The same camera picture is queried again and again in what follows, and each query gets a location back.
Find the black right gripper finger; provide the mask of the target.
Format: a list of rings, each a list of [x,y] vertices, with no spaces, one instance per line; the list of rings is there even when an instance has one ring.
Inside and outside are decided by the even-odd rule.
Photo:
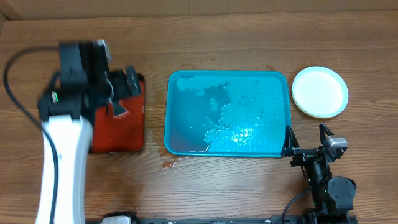
[[[292,157],[300,150],[300,145],[295,137],[291,125],[287,125],[285,129],[285,139],[282,146],[281,155],[284,157]]]
[[[333,133],[329,130],[325,123],[320,123],[319,125],[320,131],[320,142],[324,143],[327,136],[332,136]]]

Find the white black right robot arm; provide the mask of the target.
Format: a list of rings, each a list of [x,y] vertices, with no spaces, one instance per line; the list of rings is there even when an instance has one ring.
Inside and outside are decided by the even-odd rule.
[[[354,209],[356,183],[350,178],[333,176],[330,163],[341,158],[348,148],[344,137],[333,134],[329,128],[319,125],[320,145],[313,149],[301,149],[290,125],[285,130],[282,155],[291,157],[290,165],[300,167],[308,182],[308,189],[295,196],[284,208],[276,223],[336,223],[355,224]],[[306,194],[311,194],[313,208],[305,209],[297,218],[287,217],[290,206]]]

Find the light blue plate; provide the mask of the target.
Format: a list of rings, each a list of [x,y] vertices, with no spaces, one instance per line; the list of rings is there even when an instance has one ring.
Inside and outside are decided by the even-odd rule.
[[[291,93],[305,111],[319,116],[339,115],[349,101],[345,81],[335,71],[321,66],[298,72]]]

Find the green plate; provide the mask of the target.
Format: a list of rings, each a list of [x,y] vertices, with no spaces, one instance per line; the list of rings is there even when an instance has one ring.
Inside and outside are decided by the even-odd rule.
[[[305,111],[305,110],[297,103],[297,101],[296,101],[296,99],[295,99],[295,97],[294,97],[293,94],[292,94],[292,99],[293,99],[293,102],[295,103],[296,107],[297,107],[301,112],[303,112],[304,114],[309,115],[309,116],[311,116],[311,117],[313,117],[313,118],[316,118],[316,119],[330,119],[330,118],[334,118],[335,116],[338,116],[338,115],[333,115],[333,114],[332,114],[331,116],[319,116],[319,115],[317,115],[317,114],[311,114],[311,113]]]

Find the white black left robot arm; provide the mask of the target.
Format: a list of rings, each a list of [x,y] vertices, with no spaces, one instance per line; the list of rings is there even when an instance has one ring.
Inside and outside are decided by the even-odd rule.
[[[38,101],[44,163],[36,223],[85,223],[88,154],[144,148],[145,79],[133,67],[68,81],[56,72]]]

